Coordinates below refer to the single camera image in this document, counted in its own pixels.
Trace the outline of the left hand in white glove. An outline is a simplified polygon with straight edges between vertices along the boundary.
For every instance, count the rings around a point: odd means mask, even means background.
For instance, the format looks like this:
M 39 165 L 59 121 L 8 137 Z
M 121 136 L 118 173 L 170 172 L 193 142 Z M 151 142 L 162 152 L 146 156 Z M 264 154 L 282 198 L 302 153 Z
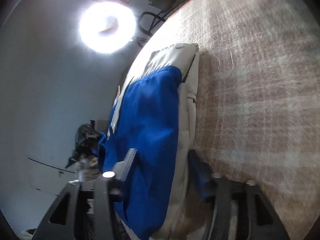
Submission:
M 99 175 L 98 159 L 95 156 L 81 157 L 75 164 L 75 177 L 80 182 L 95 180 Z

